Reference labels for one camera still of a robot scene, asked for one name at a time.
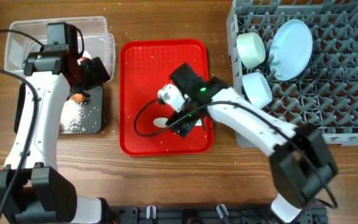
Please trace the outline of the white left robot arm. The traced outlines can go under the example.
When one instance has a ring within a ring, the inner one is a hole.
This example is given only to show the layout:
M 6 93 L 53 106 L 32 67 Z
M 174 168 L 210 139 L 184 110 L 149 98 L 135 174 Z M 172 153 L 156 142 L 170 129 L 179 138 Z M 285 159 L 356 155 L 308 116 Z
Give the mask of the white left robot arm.
M 79 28 L 49 23 L 47 43 L 24 61 L 14 145 L 0 170 L 0 220 L 9 223 L 118 223 L 104 198 L 77 194 L 58 172 L 57 140 L 65 102 L 109 81 L 100 58 L 84 58 Z

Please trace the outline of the orange carrot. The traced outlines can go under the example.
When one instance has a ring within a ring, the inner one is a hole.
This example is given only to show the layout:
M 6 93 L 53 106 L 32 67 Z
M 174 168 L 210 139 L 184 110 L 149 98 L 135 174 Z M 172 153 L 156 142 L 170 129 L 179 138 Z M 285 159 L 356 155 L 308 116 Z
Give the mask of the orange carrot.
M 81 93 L 75 93 L 74 95 L 71 95 L 70 99 L 76 103 L 84 103 L 87 101 L 85 95 Z

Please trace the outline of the clear plastic bin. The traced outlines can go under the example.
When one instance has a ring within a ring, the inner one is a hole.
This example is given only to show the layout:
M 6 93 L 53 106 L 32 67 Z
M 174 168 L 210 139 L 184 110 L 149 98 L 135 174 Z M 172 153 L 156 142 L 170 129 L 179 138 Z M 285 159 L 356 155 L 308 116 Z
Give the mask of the clear plastic bin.
M 36 38 L 39 42 L 47 43 L 47 24 L 66 22 L 79 28 L 83 34 L 85 50 L 92 58 L 99 57 L 110 77 L 114 76 L 116 61 L 114 36 L 108 32 L 106 18 L 103 16 L 66 17 L 55 19 L 39 19 L 29 21 L 15 21 L 10 29 L 18 30 Z M 38 52 L 40 45 L 32 39 L 16 33 L 8 33 L 4 56 L 4 69 L 21 77 L 23 62 L 31 52 Z

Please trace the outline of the light blue plate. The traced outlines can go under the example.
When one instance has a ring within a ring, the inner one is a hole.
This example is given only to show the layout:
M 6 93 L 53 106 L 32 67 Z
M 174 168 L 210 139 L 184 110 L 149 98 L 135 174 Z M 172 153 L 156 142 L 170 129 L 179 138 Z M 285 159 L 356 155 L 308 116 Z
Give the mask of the light blue plate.
M 313 38 L 309 27 L 299 19 L 284 23 L 275 34 L 269 55 L 269 65 L 275 70 L 277 80 L 287 81 L 297 77 L 307 66 L 313 49 Z

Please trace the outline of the grey dishwasher rack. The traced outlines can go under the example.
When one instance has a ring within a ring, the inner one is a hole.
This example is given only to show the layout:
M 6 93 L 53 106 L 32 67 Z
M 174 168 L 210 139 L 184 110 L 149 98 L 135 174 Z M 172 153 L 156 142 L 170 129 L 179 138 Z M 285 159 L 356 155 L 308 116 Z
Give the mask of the grey dishwasher rack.
M 311 58 L 287 81 L 274 77 L 271 57 L 256 68 L 273 94 L 265 111 L 299 126 L 319 126 L 329 144 L 358 146 L 358 1 L 234 1 L 226 20 L 234 88 L 243 95 L 242 76 L 250 73 L 239 58 L 237 36 L 255 32 L 270 48 L 292 19 L 310 28 Z

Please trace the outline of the black waste tray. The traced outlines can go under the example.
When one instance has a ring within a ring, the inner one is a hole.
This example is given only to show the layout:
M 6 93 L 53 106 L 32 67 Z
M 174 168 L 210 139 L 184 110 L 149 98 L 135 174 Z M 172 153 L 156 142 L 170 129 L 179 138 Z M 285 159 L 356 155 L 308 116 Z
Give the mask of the black waste tray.
M 52 83 L 37 90 L 39 105 L 33 134 L 96 134 L 103 124 L 103 88 L 86 92 L 84 103 L 68 100 L 70 87 L 63 82 Z

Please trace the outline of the white plastic spoon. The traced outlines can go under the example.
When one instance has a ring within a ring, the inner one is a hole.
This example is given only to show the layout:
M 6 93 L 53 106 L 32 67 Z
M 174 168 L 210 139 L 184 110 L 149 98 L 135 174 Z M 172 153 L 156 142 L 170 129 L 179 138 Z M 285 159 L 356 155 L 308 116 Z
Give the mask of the white plastic spoon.
M 166 125 L 167 121 L 168 121 L 167 118 L 159 117 L 159 118 L 155 118 L 153 120 L 153 124 L 154 124 L 154 126 L 156 126 L 158 128 L 165 128 L 167 126 Z M 196 122 L 195 126 L 202 126 L 202 122 L 200 119 Z

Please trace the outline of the red plastic tray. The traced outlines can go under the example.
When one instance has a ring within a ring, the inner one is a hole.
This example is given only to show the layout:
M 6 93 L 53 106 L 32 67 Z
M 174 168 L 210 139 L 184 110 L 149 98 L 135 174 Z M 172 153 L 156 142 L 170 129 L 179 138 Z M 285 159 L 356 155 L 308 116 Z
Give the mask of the red plastic tray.
M 156 119 L 173 114 L 171 107 L 154 100 L 159 89 L 170 83 L 170 74 L 183 63 L 208 80 L 207 50 L 197 39 L 132 41 L 121 49 L 119 145 L 128 156 L 197 154 L 213 145 L 210 119 L 204 119 L 204 124 L 195 126 L 185 138 L 171 130 L 150 138 L 144 136 L 160 130 L 154 123 Z

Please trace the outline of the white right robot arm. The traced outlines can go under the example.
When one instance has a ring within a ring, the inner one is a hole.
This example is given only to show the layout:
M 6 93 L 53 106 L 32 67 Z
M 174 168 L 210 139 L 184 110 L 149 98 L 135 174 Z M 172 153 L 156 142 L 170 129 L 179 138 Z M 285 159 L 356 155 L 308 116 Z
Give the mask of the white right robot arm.
M 338 166 L 316 126 L 298 127 L 275 118 L 223 80 L 198 76 L 187 63 L 176 68 L 170 80 L 157 93 L 158 99 L 174 110 L 168 128 L 184 138 L 197 120 L 209 117 L 246 137 L 269 159 L 278 192 L 271 211 L 280 221 L 295 221 L 323 189 L 331 197 L 331 208 L 337 208 L 328 184 L 337 175 Z

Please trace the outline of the light blue bowl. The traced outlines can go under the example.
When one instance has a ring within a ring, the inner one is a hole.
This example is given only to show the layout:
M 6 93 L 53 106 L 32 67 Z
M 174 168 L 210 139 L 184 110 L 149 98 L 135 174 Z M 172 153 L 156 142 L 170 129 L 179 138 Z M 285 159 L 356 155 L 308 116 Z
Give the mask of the light blue bowl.
M 260 72 L 243 75 L 242 84 L 247 99 L 255 107 L 262 109 L 272 101 L 272 91 Z

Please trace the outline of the green bowl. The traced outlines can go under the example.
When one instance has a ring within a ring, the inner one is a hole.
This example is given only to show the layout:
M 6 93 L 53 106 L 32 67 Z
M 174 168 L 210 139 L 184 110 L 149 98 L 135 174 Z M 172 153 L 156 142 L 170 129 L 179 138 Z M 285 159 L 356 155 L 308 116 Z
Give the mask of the green bowl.
M 239 34 L 236 44 L 239 58 L 246 68 L 252 69 L 264 62 L 265 46 L 257 33 Z

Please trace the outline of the white rice pile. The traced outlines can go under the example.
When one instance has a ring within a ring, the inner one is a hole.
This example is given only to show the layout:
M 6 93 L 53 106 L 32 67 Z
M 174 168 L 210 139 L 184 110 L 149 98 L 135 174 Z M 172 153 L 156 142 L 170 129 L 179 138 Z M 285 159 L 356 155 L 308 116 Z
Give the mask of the white rice pile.
M 60 120 L 60 134 L 94 134 L 101 129 L 102 109 L 98 103 L 65 102 Z

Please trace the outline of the white napkin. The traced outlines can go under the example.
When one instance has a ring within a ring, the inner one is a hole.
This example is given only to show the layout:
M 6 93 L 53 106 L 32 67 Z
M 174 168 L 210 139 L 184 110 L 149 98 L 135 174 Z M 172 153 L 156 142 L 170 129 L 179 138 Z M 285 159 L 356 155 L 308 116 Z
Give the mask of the white napkin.
M 88 51 L 86 51 L 86 50 L 84 51 L 82 57 L 92 59 L 92 56 L 91 56 L 91 55 L 88 53 Z

